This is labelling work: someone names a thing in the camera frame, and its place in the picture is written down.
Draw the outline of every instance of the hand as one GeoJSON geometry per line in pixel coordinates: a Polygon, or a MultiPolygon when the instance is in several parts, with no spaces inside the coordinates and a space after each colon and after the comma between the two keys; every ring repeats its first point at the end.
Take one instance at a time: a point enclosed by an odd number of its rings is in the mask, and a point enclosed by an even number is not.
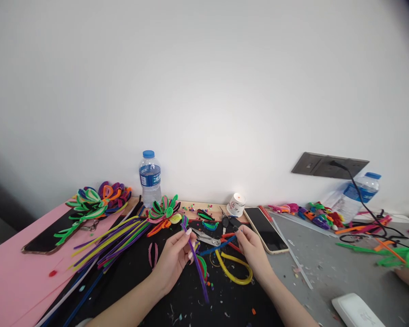
{"type": "Polygon", "coordinates": [[[194,262],[188,241],[191,240],[194,247],[197,236],[191,232],[192,229],[189,228],[186,232],[180,231],[167,239],[159,261],[150,274],[154,282],[161,286],[163,296],[176,284],[188,260],[191,261],[190,264],[194,262]]]}
{"type": "Polygon", "coordinates": [[[270,273],[274,275],[259,236],[245,225],[242,225],[235,234],[239,249],[245,255],[259,282],[265,280],[270,273]]]}

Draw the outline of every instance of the water bottle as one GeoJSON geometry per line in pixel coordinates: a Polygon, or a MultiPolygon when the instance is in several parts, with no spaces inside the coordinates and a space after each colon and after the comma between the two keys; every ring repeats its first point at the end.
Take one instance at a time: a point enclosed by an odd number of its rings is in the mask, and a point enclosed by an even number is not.
{"type": "Polygon", "coordinates": [[[146,208],[153,207],[153,202],[160,203],[160,165],[155,158],[154,151],[146,150],[142,153],[144,157],[140,166],[140,177],[142,185],[142,201],[146,208]]]}
{"type": "MultiPolygon", "coordinates": [[[[380,177],[381,175],[376,173],[366,173],[365,176],[355,179],[364,203],[368,203],[378,192],[378,180],[380,177]]],[[[332,207],[332,211],[341,214],[344,217],[344,223],[348,224],[356,217],[361,208],[362,203],[360,202],[358,191],[353,183],[350,182],[337,203],[332,207]]]]}

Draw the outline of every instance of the blue bottle label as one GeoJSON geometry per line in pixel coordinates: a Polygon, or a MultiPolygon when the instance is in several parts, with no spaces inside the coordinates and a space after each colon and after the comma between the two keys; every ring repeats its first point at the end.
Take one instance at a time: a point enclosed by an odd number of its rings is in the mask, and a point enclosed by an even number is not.
{"type": "Polygon", "coordinates": [[[145,187],[156,186],[160,183],[160,167],[146,165],[140,168],[141,185],[145,187]]]}
{"type": "MultiPolygon", "coordinates": [[[[364,203],[368,203],[373,196],[376,195],[377,191],[369,191],[364,188],[359,187],[360,194],[362,195],[362,199],[364,203]]],[[[344,195],[349,197],[350,199],[356,200],[360,202],[358,190],[352,183],[350,183],[344,191],[344,195]]]]}

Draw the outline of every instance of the smartphone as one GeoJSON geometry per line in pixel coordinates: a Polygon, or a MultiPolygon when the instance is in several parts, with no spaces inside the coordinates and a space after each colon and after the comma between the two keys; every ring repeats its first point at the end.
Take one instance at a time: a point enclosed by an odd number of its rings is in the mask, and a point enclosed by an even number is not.
{"type": "Polygon", "coordinates": [[[34,254],[53,254],[60,249],[61,245],[56,245],[56,243],[60,240],[60,238],[56,238],[53,235],[61,230],[70,228],[71,225],[75,222],[75,220],[69,219],[68,217],[77,211],[71,209],[54,223],[52,223],[46,230],[44,230],[41,234],[27,243],[22,249],[22,253],[34,253],[34,254]]]}
{"type": "Polygon", "coordinates": [[[259,235],[265,250],[269,254],[289,251],[288,245],[258,207],[245,208],[244,213],[252,229],[259,235]]]}

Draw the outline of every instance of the phone screen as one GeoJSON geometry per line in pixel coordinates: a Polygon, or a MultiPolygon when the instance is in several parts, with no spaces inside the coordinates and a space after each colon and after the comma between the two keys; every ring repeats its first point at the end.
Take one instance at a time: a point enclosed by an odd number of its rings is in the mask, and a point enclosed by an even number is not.
{"type": "Polygon", "coordinates": [[[259,208],[245,208],[244,210],[270,251],[288,248],[259,208]]]}
{"type": "Polygon", "coordinates": [[[47,229],[41,234],[30,241],[30,243],[24,247],[24,251],[47,253],[59,248],[60,246],[56,245],[56,243],[60,240],[60,238],[56,238],[53,235],[61,230],[70,228],[75,220],[69,219],[68,217],[76,212],[77,211],[73,209],[69,210],[66,214],[47,227],[47,229]]]}

